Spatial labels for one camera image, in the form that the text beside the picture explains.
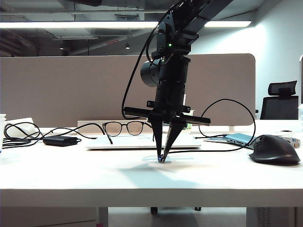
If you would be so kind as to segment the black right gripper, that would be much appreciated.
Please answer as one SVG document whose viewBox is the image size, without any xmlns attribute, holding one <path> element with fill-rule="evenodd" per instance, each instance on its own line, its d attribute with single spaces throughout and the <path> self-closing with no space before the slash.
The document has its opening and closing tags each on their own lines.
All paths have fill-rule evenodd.
<svg viewBox="0 0 303 227">
<path fill-rule="evenodd" d="M 136 107 L 124 107 L 123 112 L 125 115 L 145 117 L 151 123 L 154 138 L 157 148 L 157 159 L 159 162 L 164 163 L 169 151 L 180 134 L 180 132 L 187 126 L 187 123 L 197 125 L 209 125 L 210 118 L 201 116 L 191 116 L 184 113 L 189 113 L 190 106 L 182 104 L 168 105 L 166 102 L 157 102 L 148 100 L 146 106 L 149 109 L 142 109 Z M 162 123 L 169 123 L 169 130 L 167 134 L 164 153 L 162 151 Z"/>
</svg>

